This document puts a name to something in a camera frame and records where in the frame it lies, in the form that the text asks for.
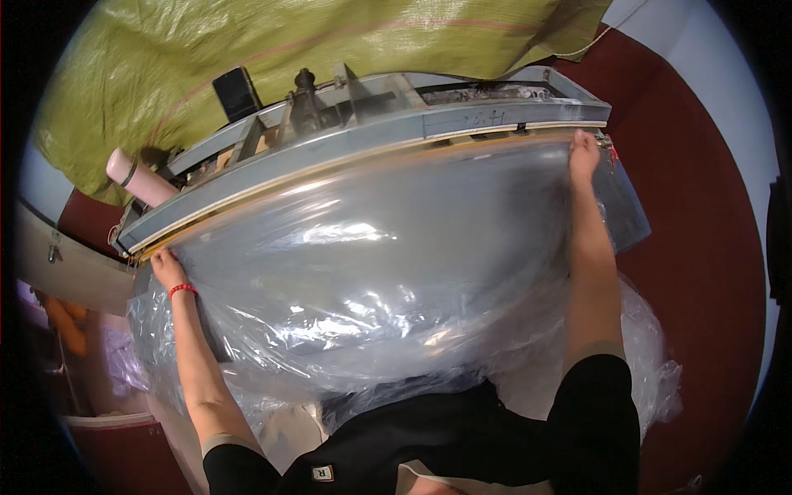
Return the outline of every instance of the plastic wrap pile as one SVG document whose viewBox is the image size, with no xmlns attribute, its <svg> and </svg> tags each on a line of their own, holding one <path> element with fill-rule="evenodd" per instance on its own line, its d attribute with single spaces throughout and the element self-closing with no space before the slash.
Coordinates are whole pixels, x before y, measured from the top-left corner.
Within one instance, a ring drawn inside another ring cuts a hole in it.
<svg viewBox="0 0 792 495">
<path fill-rule="evenodd" d="M 485 376 L 512 410 L 546 417 L 564 349 L 568 144 L 469 149 L 328 172 L 171 245 L 256 434 L 281 406 L 358 392 L 350 407 L 362 413 Z M 679 407 L 680 367 L 646 302 L 627 284 L 622 294 L 645 433 Z M 183 413 L 171 306 L 154 277 L 128 316 L 150 388 Z M 400 382 L 417 376 L 422 386 Z"/>
</svg>

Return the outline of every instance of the logo patch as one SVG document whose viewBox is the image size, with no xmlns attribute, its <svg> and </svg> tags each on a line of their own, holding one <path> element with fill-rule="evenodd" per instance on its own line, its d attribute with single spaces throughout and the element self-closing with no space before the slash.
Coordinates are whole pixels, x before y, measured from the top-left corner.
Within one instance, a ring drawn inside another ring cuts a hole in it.
<svg viewBox="0 0 792 495">
<path fill-rule="evenodd" d="M 311 467 L 310 476 L 315 482 L 331 482 L 333 480 L 333 467 Z"/>
</svg>

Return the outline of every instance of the red beaded bracelet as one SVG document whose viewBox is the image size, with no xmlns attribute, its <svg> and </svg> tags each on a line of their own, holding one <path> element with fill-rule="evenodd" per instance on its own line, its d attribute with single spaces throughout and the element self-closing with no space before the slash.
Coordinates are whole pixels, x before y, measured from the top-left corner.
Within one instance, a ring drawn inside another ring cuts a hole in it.
<svg viewBox="0 0 792 495">
<path fill-rule="evenodd" d="M 174 288 L 172 288 L 172 289 L 170 289 L 168 291 L 168 299 L 172 299 L 173 298 L 173 294 L 176 291 L 180 291 L 181 289 L 186 289 L 188 291 L 191 291 L 193 294 L 198 295 L 198 291 L 192 285 L 190 285 L 190 284 L 178 284 L 176 287 L 174 287 Z"/>
</svg>

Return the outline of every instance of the orange object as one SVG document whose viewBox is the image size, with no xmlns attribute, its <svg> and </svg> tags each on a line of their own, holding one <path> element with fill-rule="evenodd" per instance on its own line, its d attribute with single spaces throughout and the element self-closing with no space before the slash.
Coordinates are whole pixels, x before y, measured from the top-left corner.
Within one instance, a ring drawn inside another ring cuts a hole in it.
<svg viewBox="0 0 792 495">
<path fill-rule="evenodd" d="M 66 347 L 76 356 L 85 357 L 88 354 L 86 335 L 74 324 L 74 319 L 63 304 L 58 299 L 47 296 L 44 298 L 44 310 Z"/>
<path fill-rule="evenodd" d="M 78 304 L 69 303 L 68 301 L 64 301 L 63 299 L 58 299 L 58 300 L 63 305 L 63 309 L 65 309 L 67 313 L 71 315 L 72 318 L 74 318 L 78 322 L 81 322 L 84 319 L 86 319 L 86 316 L 88 315 L 87 308 L 84 308 Z"/>
</svg>

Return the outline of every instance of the pink thermos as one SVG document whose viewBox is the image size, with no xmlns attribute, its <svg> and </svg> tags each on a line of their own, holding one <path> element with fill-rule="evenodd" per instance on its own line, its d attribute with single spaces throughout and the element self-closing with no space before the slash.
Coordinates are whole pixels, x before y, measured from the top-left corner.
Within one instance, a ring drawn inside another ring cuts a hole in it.
<svg viewBox="0 0 792 495">
<path fill-rule="evenodd" d="M 152 208 L 165 203 L 179 192 L 147 166 L 133 165 L 132 159 L 121 148 L 112 152 L 105 170 L 107 177 Z"/>
</svg>

